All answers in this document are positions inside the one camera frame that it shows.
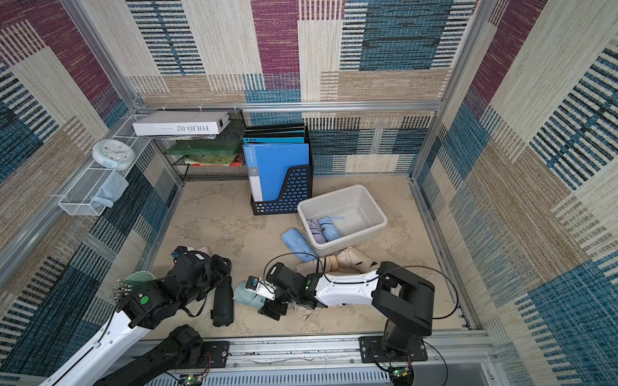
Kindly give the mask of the light blue umbrella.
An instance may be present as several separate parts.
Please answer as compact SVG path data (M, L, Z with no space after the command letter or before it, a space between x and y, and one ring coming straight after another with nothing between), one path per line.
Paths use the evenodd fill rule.
M330 216L322 217L318 219L320 231L325 241L335 241L341 238L341 233L333 223L334 218Z

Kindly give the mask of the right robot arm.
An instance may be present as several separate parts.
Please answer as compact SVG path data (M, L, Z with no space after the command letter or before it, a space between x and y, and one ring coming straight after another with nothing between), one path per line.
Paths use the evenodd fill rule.
M418 358L432 334L435 286L393 262L354 275L334 275L318 265L302 275L282 263L266 277L250 277L246 289L265 299L259 313L280 320L290 304L308 310L344 305L372 306L387 319L383 347Z

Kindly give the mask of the purple umbrella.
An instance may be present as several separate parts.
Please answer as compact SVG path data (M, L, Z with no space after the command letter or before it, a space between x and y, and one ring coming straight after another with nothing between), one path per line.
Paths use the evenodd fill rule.
M307 225L311 231L312 237L317 244L325 244L327 242L319 222L316 219L307 219Z

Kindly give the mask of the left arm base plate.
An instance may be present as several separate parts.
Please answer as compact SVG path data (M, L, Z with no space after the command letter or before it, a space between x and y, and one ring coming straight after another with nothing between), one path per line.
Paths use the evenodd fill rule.
M172 367L173 371L222 369L227 365L230 341L204 341L195 363L183 362Z

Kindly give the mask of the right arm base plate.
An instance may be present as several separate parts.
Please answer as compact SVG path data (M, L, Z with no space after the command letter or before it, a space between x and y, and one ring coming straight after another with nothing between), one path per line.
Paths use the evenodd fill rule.
M428 360L425 343L409 339L403 348L389 346L382 335L362 335L358 338L363 363L422 362Z

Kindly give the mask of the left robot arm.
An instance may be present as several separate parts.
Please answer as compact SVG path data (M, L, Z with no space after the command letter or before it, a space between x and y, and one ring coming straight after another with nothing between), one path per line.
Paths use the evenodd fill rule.
M177 368L198 368L209 357L200 334L178 326L155 348L112 374L108 370L140 339L230 279L231 260L180 247L162 278L139 283L118 302L108 321L45 385L145 385Z

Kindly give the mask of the mint green umbrella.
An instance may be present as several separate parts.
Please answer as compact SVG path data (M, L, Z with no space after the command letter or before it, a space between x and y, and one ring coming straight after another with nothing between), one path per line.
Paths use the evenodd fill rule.
M267 299L246 289L246 281L241 281L234 290L233 300L249 307L262 308Z

